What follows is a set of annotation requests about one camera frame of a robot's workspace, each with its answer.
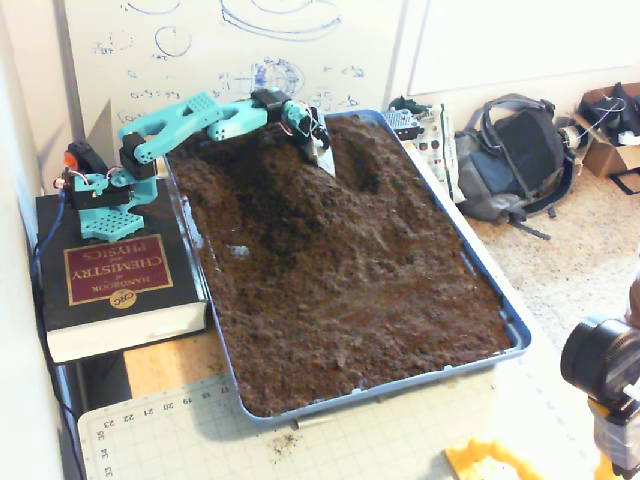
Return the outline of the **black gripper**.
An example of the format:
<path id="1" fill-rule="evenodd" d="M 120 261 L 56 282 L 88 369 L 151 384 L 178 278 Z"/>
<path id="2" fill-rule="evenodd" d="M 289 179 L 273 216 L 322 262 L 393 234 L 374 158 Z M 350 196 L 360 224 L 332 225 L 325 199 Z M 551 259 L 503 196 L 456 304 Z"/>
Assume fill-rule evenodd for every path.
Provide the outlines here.
<path id="1" fill-rule="evenodd" d="M 298 132 L 306 142 L 319 142 L 322 148 L 328 147 L 328 130 L 315 107 L 306 107 L 298 121 Z"/>

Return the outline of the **blurry person's hand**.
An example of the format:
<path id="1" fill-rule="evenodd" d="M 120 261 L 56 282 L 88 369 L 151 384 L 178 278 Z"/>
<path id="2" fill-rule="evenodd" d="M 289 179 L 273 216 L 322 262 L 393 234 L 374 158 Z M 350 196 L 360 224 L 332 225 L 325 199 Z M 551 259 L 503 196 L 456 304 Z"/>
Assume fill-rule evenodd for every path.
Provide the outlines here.
<path id="1" fill-rule="evenodd" d="M 633 328 L 640 329 L 640 273 L 637 272 L 629 287 L 627 306 L 624 314 L 625 322 Z"/>

